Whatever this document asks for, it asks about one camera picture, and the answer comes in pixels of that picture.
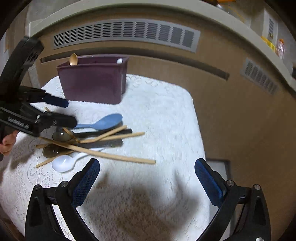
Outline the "person's left hand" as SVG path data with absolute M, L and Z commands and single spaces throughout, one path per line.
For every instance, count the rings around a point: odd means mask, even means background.
M 16 143 L 16 137 L 18 133 L 18 131 L 14 131 L 10 135 L 4 137 L 2 143 L 0 144 L 1 154 L 3 154 L 4 156 L 8 156 L 10 154 L 14 144 Z

